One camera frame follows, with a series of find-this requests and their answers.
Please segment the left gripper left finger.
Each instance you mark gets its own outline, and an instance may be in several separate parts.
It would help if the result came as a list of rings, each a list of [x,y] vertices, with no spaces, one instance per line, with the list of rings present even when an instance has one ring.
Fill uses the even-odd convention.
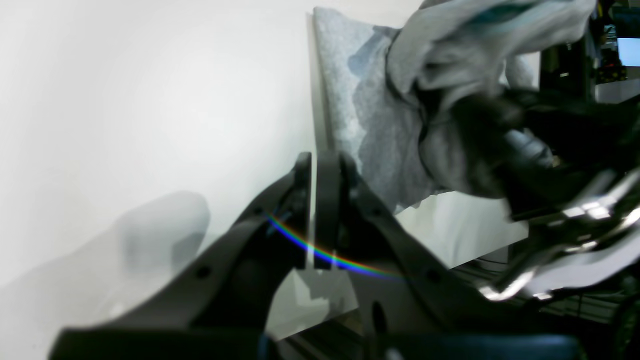
[[[266,333],[274,295],[306,247],[310,152],[263,190],[234,224],[160,291],[101,325],[62,330],[51,360],[279,360]]]

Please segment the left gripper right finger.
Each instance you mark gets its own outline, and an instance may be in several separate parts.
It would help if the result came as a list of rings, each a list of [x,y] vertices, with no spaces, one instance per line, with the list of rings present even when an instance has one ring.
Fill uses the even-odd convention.
[[[576,360],[548,333],[452,274],[398,223],[349,156],[317,156],[313,266],[350,278],[364,360]]]

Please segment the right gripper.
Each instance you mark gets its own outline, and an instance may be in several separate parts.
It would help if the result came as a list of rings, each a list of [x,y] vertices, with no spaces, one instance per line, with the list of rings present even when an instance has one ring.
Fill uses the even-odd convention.
[[[538,230],[492,302],[594,286],[639,260],[639,106],[511,89],[426,104],[420,161],[444,191],[506,197]]]

